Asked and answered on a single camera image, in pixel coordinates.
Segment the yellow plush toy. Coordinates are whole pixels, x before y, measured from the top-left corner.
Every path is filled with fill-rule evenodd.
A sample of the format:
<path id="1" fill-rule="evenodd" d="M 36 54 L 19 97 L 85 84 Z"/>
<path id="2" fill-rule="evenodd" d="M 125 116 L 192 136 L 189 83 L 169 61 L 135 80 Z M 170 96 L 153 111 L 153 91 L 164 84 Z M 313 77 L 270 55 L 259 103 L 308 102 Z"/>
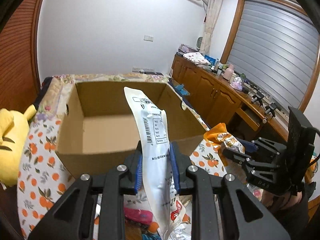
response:
<path id="1" fill-rule="evenodd" d="M 17 184 L 20 158 L 29 133 L 29 120 L 36 112 L 34 105 L 30 105 L 24 113 L 1 109 L 1 184 L 4 187 Z"/>

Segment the purple tissue pack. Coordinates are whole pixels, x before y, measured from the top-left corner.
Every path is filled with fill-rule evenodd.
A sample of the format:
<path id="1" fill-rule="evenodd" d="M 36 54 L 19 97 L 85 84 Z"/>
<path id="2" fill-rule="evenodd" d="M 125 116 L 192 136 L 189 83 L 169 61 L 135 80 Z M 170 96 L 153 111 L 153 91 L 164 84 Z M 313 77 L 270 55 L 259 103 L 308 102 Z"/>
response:
<path id="1" fill-rule="evenodd" d="M 241 79 L 241 77 L 239 77 L 239 76 L 235 77 L 233 79 L 233 81 L 230 83 L 230 86 L 233 89 L 237 90 L 237 91 L 242 91 L 242 79 Z"/>

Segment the orange snack bag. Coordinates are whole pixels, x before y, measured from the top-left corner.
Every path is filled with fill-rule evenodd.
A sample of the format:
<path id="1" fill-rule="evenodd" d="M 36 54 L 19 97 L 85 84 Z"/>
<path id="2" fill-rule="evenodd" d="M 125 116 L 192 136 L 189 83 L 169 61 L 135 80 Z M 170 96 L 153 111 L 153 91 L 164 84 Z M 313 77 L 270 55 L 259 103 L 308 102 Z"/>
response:
<path id="1" fill-rule="evenodd" d="M 222 154 L 225 148 L 230 148 L 231 150 L 235 150 L 242 154 L 245 153 L 245 147 L 242 145 L 240 140 L 236 139 L 236 137 L 227 131 L 225 123 L 219 123 L 211 128 L 204 134 L 203 138 L 213 146 L 214 151 L 218 153 L 225 167 L 229 165 L 229 161 Z"/>

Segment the small white fan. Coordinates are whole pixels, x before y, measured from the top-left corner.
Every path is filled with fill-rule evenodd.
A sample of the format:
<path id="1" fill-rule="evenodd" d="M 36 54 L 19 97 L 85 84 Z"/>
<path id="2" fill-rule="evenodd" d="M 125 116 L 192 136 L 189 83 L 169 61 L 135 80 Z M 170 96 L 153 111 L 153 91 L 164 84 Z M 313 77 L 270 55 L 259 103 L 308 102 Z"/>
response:
<path id="1" fill-rule="evenodd" d="M 196 49 L 200 50 L 203 37 L 199 37 L 196 42 Z"/>

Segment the pink bottle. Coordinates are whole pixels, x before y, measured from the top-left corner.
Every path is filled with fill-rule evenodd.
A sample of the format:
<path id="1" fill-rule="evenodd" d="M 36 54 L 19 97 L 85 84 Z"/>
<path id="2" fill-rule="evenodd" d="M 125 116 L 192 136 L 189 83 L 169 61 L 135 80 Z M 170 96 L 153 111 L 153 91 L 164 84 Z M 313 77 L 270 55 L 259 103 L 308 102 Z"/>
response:
<path id="1" fill-rule="evenodd" d="M 233 73 L 234 73 L 234 65 L 230 63 L 224 72 L 223 78 L 229 81 Z"/>

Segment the wooden sideboard cabinet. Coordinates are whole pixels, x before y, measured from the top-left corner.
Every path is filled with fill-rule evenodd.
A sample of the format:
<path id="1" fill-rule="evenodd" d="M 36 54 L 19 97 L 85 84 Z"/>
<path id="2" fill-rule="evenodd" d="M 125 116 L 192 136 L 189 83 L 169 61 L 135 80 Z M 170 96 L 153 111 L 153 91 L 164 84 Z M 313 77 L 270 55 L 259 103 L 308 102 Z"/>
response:
<path id="1" fill-rule="evenodd" d="M 251 97 L 233 89 L 223 77 L 196 66 L 176 54 L 172 78 L 189 92 L 187 100 L 210 127 L 226 124 L 227 131 L 244 140 L 258 137 L 286 143 L 288 131 Z"/>

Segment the white snack packet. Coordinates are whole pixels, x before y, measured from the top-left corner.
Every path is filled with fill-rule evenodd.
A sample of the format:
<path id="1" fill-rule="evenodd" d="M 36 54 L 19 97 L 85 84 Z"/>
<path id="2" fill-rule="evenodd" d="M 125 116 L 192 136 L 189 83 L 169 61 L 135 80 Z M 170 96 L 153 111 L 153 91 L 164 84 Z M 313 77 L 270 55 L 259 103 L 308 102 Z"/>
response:
<path id="1" fill-rule="evenodd" d="M 172 171 L 167 114 L 141 90 L 124 88 L 142 145 L 142 183 L 162 239 L 168 239 L 185 215 Z"/>

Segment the wall light switch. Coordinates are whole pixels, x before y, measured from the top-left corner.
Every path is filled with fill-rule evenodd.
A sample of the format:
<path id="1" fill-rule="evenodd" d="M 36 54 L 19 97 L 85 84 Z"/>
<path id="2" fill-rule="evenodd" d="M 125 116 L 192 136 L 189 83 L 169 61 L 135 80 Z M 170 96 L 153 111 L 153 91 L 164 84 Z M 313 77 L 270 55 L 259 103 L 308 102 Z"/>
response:
<path id="1" fill-rule="evenodd" d="M 150 41 L 150 42 L 153 42 L 153 36 L 145 35 L 145 36 L 144 36 L 144 41 Z"/>

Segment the window roller blind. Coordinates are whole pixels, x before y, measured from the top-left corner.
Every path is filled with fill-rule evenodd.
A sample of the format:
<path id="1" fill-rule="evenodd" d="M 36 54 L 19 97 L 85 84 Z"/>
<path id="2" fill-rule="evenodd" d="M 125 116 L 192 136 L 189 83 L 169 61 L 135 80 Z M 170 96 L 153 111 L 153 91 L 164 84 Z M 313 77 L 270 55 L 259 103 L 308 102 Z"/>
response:
<path id="1" fill-rule="evenodd" d="M 269 0 L 244 0 L 227 63 L 284 108 L 299 107 L 318 44 L 318 31 L 305 14 Z"/>

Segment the orange-print white bedsheet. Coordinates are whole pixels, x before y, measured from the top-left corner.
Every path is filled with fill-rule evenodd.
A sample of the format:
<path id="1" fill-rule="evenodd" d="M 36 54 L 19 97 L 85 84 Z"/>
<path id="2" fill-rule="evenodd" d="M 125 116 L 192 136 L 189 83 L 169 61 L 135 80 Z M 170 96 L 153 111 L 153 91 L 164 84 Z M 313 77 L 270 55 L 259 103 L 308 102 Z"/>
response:
<path id="1" fill-rule="evenodd" d="M 54 151 L 61 121 L 60 118 L 53 118 L 32 122 L 25 142 L 17 183 L 18 216 L 24 239 L 28 239 L 47 211 L 75 181 Z M 245 183 L 245 174 L 240 165 L 227 160 L 228 164 L 224 166 L 222 157 L 218 157 L 217 147 L 203 140 L 194 148 L 191 162 L 209 174 L 222 176 L 232 173 Z M 180 200 L 185 206 L 185 215 L 182 224 L 171 233 L 169 239 L 191 239 L 191 197 L 180 196 Z M 143 188 L 135 196 L 125 195 L 124 207 L 135 211 L 135 214 L 138 210 L 150 211 Z M 129 226 L 127 236 L 131 239 L 143 239 L 150 233 L 144 233 L 141 226 L 131 221 Z"/>

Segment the folded floral cloth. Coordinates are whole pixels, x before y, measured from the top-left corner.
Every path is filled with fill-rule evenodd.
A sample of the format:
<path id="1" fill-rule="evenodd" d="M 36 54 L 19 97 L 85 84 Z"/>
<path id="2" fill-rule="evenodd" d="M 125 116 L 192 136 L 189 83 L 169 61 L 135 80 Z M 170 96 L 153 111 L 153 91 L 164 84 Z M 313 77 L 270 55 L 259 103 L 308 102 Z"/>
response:
<path id="1" fill-rule="evenodd" d="M 183 54 L 183 57 L 195 65 L 201 64 L 201 65 L 207 65 L 210 66 L 210 62 L 199 52 L 194 53 L 185 53 Z"/>

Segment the patterned curtain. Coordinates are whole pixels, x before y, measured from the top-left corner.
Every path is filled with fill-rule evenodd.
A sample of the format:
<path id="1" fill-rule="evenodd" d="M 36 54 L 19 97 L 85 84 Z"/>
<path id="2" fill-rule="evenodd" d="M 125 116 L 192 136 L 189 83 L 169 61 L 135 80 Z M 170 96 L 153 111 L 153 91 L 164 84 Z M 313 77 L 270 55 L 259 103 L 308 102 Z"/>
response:
<path id="1" fill-rule="evenodd" d="M 209 54 L 212 34 L 220 13 L 222 2 L 223 0 L 209 0 L 208 2 L 206 21 L 200 46 L 200 53 L 202 55 Z"/>

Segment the pink fish snack packet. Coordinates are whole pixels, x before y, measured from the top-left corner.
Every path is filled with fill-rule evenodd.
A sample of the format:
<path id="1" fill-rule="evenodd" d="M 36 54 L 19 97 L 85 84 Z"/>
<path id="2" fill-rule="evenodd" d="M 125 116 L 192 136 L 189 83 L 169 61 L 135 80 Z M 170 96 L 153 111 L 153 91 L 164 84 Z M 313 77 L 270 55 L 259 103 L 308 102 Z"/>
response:
<path id="1" fill-rule="evenodd" d="M 127 220 L 142 225 L 150 225 L 153 219 L 152 212 L 148 210 L 132 209 L 128 207 L 124 208 L 124 215 Z"/>

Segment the brown cardboard box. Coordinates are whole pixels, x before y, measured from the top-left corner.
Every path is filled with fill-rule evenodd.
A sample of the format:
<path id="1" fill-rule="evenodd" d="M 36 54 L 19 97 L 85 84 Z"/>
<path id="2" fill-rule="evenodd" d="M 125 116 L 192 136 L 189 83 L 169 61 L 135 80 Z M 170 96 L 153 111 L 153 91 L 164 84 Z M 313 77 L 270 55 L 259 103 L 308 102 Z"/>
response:
<path id="1" fill-rule="evenodd" d="M 72 85 L 57 137 L 57 156 L 75 178 L 98 175 L 120 165 L 140 140 L 124 88 L 141 90 L 165 110 L 168 137 L 184 155 L 202 141 L 204 126 L 170 85 L 146 82 L 82 82 Z"/>

